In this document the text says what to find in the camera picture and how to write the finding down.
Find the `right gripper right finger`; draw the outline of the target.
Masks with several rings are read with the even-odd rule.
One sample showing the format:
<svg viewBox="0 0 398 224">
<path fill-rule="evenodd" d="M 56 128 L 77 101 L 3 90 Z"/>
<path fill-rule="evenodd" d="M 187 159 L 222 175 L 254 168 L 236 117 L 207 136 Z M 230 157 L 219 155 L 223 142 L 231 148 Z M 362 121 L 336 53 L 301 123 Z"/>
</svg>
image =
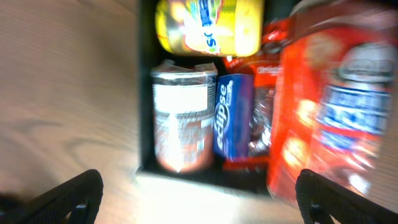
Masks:
<svg viewBox="0 0 398 224">
<path fill-rule="evenodd" d="M 317 174 L 301 171 L 295 184 L 298 207 L 305 224 L 397 224 L 397 214 Z"/>
</svg>

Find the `dark green open box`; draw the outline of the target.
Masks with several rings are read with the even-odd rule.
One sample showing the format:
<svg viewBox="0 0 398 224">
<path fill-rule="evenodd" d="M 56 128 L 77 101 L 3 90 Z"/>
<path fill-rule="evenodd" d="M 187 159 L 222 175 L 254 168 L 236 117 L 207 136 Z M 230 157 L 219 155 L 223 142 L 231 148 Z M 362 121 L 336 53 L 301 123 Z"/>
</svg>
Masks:
<svg viewBox="0 0 398 224">
<path fill-rule="evenodd" d="M 218 79 L 229 73 L 223 63 L 225 57 L 209 55 L 175 55 L 166 51 L 160 44 L 155 30 L 155 10 L 159 1 L 141 1 L 139 18 L 139 115 L 141 134 L 141 168 L 143 172 L 159 174 L 165 177 L 175 177 L 183 180 L 192 180 L 230 189 L 239 189 L 249 192 L 265 192 L 267 190 L 267 167 L 254 170 L 225 170 L 224 159 L 213 150 L 212 163 L 201 170 L 187 173 L 174 173 L 162 167 L 155 157 L 154 140 L 154 103 L 151 77 L 153 68 L 164 61 L 170 60 L 178 67 L 193 68 L 203 63 L 213 63 L 218 71 Z M 293 1 L 265 1 L 264 26 L 273 20 L 288 19 L 294 7 Z"/>
</svg>

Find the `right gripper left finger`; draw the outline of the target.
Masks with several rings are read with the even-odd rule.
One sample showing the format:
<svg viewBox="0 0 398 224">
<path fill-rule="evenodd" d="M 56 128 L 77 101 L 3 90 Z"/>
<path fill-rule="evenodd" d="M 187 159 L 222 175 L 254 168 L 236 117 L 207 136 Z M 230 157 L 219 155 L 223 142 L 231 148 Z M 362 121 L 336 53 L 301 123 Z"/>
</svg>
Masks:
<svg viewBox="0 0 398 224">
<path fill-rule="evenodd" d="M 1 223 L 94 224 L 103 197 L 103 180 L 87 170 L 32 200 L 1 213 Z"/>
</svg>

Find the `Hello Panda biscuit box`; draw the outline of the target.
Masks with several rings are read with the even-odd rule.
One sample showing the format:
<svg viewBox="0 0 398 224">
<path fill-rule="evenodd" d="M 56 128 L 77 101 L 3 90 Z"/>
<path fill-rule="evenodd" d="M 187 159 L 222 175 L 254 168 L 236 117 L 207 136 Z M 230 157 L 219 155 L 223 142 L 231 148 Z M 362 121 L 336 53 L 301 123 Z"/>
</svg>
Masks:
<svg viewBox="0 0 398 224">
<path fill-rule="evenodd" d="M 300 1 L 288 18 L 269 193 L 296 204 L 310 169 L 367 196 L 397 83 L 396 1 Z"/>
</svg>

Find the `blue Eclipse mints box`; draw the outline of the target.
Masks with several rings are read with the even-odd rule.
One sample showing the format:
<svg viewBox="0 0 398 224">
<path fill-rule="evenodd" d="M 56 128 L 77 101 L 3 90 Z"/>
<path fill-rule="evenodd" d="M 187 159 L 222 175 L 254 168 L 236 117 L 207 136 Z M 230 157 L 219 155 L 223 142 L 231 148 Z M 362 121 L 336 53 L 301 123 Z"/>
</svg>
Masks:
<svg viewBox="0 0 398 224">
<path fill-rule="evenodd" d="M 224 159 L 249 157 L 254 77 L 235 73 L 218 79 L 213 150 Z"/>
</svg>

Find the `yellow snack cup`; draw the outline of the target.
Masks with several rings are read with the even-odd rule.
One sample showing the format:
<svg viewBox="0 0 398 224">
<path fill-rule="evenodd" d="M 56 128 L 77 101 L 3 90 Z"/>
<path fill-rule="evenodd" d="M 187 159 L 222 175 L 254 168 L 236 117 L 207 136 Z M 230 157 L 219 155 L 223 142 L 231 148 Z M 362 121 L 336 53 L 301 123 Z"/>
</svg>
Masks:
<svg viewBox="0 0 398 224">
<path fill-rule="evenodd" d="M 175 55 L 246 57 L 261 44 L 264 0 L 161 0 L 155 30 Z"/>
</svg>

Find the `red candy bag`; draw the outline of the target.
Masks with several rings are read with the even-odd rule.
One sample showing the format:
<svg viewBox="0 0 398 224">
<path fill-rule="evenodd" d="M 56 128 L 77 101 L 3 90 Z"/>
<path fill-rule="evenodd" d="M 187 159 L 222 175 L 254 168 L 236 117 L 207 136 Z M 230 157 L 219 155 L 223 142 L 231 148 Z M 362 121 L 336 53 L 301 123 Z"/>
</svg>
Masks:
<svg viewBox="0 0 398 224">
<path fill-rule="evenodd" d="M 223 164 L 225 170 L 254 170 L 267 167 L 271 148 L 272 117 L 277 77 L 280 74 L 280 52 L 287 40 L 288 19 L 268 22 L 264 26 L 261 48 L 248 57 L 227 56 L 223 63 L 229 73 L 254 77 L 254 106 L 248 144 L 248 156 Z"/>
</svg>

